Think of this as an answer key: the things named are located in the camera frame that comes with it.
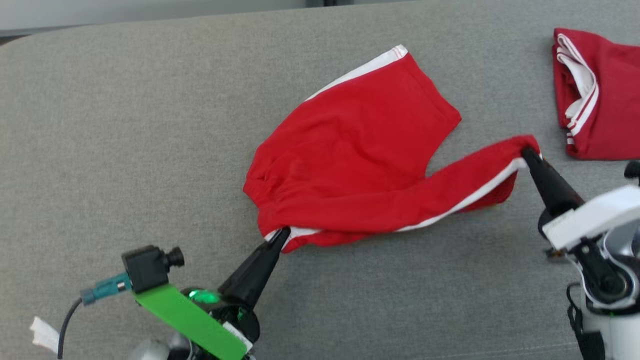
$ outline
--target teal connector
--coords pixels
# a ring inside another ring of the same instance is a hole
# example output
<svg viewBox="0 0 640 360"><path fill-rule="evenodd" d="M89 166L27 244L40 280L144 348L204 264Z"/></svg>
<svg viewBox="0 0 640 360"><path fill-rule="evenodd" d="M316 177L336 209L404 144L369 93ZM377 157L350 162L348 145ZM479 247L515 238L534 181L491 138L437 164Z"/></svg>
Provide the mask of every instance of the teal connector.
<svg viewBox="0 0 640 360"><path fill-rule="evenodd" d="M120 275L97 282L94 288L80 291L80 297L84 305L87 306L93 304L96 300L129 290L131 290L131 279L129 278L129 274L123 272Z"/></svg>

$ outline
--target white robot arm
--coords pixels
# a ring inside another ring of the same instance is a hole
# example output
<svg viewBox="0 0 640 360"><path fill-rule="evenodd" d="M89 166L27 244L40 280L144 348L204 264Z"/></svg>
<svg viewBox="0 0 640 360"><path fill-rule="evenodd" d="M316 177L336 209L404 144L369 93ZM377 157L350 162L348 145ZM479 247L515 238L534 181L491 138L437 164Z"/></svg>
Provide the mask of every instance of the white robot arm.
<svg viewBox="0 0 640 360"><path fill-rule="evenodd" d="M585 360L640 359L640 188L624 186L584 202L539 155L523 157L546 209L540 233L582 277L567 289L568 316ZM638 177L630 163L627 177ZM570 290L580 286L580 298Z"/></svg>

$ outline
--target gray couch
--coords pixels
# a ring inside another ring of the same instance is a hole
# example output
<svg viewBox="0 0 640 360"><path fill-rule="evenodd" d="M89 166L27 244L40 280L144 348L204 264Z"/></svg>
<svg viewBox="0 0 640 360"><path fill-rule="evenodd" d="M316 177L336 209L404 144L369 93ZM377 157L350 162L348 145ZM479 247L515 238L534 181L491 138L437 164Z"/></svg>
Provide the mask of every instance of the gray couch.
<svg viewBox="0 0 640 360"><path fill-rule="evenodd" d="M87 26L0 47L0 357L30 344L120 254L179 245L177 286L214 288L262 240L242 193L256 147L302 100L397 44L463 116L438 169L532 133L590 198L623 163L576 161L557 127L556 26L640 43L634 0L429 0ZM570 265L548 263L526 173L503 205L281 258L259 359L580 359ZM81 308L66 359L121 359L171 333L130 295Z"/></svg>

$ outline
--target gray wall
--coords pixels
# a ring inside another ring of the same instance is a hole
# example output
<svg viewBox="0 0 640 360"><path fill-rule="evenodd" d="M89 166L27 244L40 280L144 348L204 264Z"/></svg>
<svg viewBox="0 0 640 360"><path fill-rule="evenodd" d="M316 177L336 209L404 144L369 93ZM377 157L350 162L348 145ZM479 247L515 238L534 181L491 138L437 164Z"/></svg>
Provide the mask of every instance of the gray wall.
<svg viewBox="0 0 640 360"><path fill-rule="evenodd" d="M0 0L0 31L304 8L307 1Z"/></svg>

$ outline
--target green light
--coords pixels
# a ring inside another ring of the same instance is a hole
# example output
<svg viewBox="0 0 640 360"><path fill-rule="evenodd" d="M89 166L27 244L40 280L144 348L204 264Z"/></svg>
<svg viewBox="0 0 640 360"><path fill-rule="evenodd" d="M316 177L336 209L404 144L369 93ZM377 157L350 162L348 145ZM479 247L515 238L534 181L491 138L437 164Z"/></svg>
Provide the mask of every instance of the green light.
<svg viewBox="0 0 640 360"><path fill-rule="evenodd" d="M189 299L193 302L201 302L203 304L215 304L220 301L217 294L209 290L193 290L189 293Z"/></svg>

